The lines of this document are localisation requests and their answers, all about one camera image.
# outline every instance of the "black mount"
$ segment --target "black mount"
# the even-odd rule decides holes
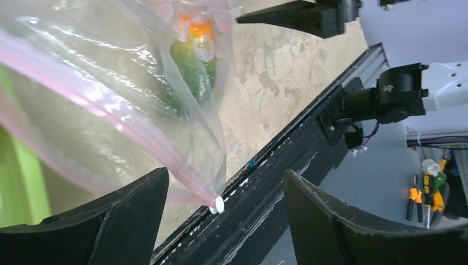
[[[344,24],[356,20],[361,6],[360,0],[317,0],[316,3],[295,0],[245,14],[237,22],[276,25],[325,39],[343,34]]]
[[[383,72],[374,88],[364,89],[357,77],[345,88],[336,89],[331,95],[334,102],[317,118],[329,143],[335,145],[349,125],[359,121],[375,119],[389,124],[425,115],[422,98],[429,90],[422,88],[422,71],[426,69],[421,63],[395,67]]]
[[[150,264],[169,174],[159,168],[38,225],[0,229],[0,264]]]
[[[398,4],[402,2],[408,2],[409,0],[380,0],[380,6],[384,7],[388,4]]]

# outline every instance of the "clear plastic bag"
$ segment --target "clear plastic bag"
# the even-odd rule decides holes
[[[68,171],[46,163],[88,190],[108,192],[164,165],[188,187],[173,181],[168,201],[214,207],[225,185],[216,100],[229,12],[213,0],[5,0],[0,62],[13,70],[28,134],[0,122],[41,143],[44,160],[58,151]]]

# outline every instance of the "green object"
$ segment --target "green object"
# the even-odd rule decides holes
[[[16,98],[9,72],[2,65],[0,84]],[[0,227],[38,224],[50,215],[37,155],[0,126]]]
[[[194,39],[186,42],[177,40],[171,46],[171,56],[198,104],[206,102],[216,78],[216,57],[208,62],[199,59],[195,52]],[[166,88],[164,102],[169,105],[172,114],[182,115],[182,104],[171,87]]]
[[[447,182],[447,175],[439,172],[437,176],[434,176],[434,191],[436,193],[439,191],[440,187],[442,187]]]

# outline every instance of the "orange-handled pliers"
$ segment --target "orange-handled pliers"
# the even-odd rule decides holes
[[[423,222],[423,202],[422,202],[422,191],[418,189],[417,185],[418,176],[413,177],[414,186],[409,190],[409,200],[406,207],[406,220],[411,221],[413,219],[413,208],[416,203],[418,209],[418,222]]]

